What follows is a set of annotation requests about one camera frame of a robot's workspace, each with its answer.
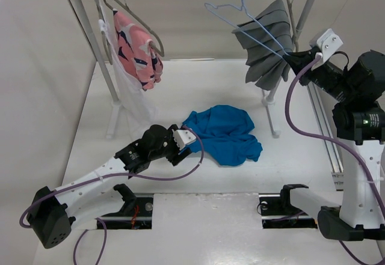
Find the blue t shirt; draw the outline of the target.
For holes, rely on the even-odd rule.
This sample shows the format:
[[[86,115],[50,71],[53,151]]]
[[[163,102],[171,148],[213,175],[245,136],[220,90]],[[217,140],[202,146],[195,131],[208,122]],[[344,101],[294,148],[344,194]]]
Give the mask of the blue t shirt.
[[[200,138],[189,145],[196,153],[204,147],[221,166],[240,166],[246,160],[257,162],[262,144],[251,134],[254,122],[249,114],[229,105],[216,105],[203,112],[193,111],[183,121]]]

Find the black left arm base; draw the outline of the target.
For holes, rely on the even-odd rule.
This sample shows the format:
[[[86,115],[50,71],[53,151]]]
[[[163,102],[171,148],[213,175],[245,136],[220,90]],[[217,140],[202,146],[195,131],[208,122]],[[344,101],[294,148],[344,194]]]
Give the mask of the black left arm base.
[[[111,199],[117,197],[117,206],[100,219],[109,230],[149,230],[152,228],[153,195],[136,195],[125,184],[115,185]]]

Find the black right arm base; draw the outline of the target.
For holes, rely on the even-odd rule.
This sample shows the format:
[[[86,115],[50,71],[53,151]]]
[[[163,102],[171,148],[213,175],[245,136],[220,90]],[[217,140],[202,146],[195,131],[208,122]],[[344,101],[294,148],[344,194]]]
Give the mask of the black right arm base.
[[[259,194],[256,210],[262,218],[263,229],[318,228],[313,218],[290,204],[289,193],[297,188],[309,187],[303,184],[287,184],[279,193]]]

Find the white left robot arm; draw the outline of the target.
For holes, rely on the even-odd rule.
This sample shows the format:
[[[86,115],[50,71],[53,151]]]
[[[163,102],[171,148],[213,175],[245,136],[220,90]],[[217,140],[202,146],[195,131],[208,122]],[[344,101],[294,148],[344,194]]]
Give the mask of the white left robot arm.
[[[44,248],[65,240],[77,226],[110,213],[129,214],[136,196],[127,186],[132,177],[142,178],[150,163],[166,159],[178,165],[191,154],[197,137],[187,128],[152,125],[140,139],[83,177],[56,189],[39,189],[24,220]]]

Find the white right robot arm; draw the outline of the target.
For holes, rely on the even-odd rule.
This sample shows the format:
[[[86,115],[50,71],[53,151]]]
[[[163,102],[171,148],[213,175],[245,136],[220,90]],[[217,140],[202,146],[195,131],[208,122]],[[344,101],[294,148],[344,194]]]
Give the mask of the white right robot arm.
[[[384,151],[384,55],[370,50],[351,66],[340,69],[322,62],[317,48],[286,54],[295,73],[293,84],[313,83],[336,100],[333,121],[344,150],[343,197],[334,204],[303,184],[283,186],[278,206],[285,213],[299,209],[316,219],[330,240],[384,239],[384,203],[380,196],[381,155]]]

